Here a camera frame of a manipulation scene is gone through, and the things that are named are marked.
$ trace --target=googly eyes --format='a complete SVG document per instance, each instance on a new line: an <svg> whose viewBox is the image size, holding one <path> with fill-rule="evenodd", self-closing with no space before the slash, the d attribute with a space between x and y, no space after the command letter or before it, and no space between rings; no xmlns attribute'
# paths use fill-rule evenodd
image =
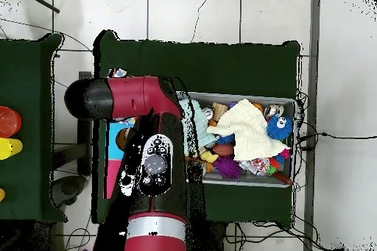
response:
<svg viewBox="0 0 377 251"><path fill-rule="evenodd" d="M284 117L280 117L278 119L278 123L276 124L276 126L279 128L279 129L283 129L285 126L286 126L286 119Z"/></svg>

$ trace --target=purple toy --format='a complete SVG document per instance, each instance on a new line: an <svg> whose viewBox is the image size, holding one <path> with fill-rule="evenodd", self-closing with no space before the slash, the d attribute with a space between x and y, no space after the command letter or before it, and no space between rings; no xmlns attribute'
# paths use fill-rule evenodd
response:
<svg viewBox="0 0 377 251"><path fill-rule="evenodd" d="M230 157L219 156L213 165L223 177L236 179L241 175L242 168Z"/></svg>
<svg viewBox="0 0 377 251"><path fill-rule="evenodd" d="M237 105L237 102L230 102L229 103L229 109L231 109L234 105Z"/></svg>

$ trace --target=yellow cup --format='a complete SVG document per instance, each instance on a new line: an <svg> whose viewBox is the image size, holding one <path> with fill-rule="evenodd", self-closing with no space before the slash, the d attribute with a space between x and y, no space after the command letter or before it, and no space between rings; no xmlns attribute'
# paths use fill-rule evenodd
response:
<svg viewBox="0 0 377 251"><path fill-rule="evenodd" d="M18 154L22 150L22 142L15 138L0 138L0 160Z"/></svg>

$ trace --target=box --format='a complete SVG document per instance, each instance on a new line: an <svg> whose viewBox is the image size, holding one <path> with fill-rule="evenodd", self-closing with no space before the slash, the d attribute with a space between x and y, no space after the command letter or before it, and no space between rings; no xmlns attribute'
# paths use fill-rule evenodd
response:
<svg viewBox="0 0 377 251"><path fill-rule="evenodd" d="M229 94L214 94L214 93L188 93L191 99L199 102L200 107L204 108L211 106L214 102L224 105L229 105L230 102L239 102L243 99L248 99L252 103L259 103L265 108L269 104L278 104L284 106L284 116L290 117L293 123L293 133L283 141L287 146L291 147L291 157L287 159L284 165L281 165L279 171L284 173L287 177L293 180L295 175L295 143L296 141L296 119L297 119L297 102L294 99L282 99L275 97L262 96L241 96ZM177 92L178 99L185 99L187 96L183 92ZM241 177L236 180L229 180L223 178L218 172L211 172L205 174L202 178L203 183L211 183L218 185L239 185L239 186L264 186L264 187L288 187L278 179L272 176L256 176L246 171L242 171Z"/></svg>

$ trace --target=blue plush toy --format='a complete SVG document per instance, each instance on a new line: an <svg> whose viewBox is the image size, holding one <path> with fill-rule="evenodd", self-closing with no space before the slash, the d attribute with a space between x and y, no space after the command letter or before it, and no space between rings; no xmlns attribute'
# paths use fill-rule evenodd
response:
<svg viewBox="0 0 377 251"><path fill-rule="evenodd" d="M283 157L282 155L280 155L280 154L274 156L274 159L275 159L276 161L278 161L279 163L284 163L284 161L285 161L284 157Z"/></svg>
<svg viewBox="0 0 377 251"><path fill-rule="evenodd" d="M292 120L274 115L267 124L267 135L274 140L283 140L292 133Z"/></svg>
<svg viewBox="0 0 377 251"><path fill-rule="evenodd" d="M216 141L217 144L231 144L234 141L234 134L227 135L227 136L220 136L219 139Z"/></svg>

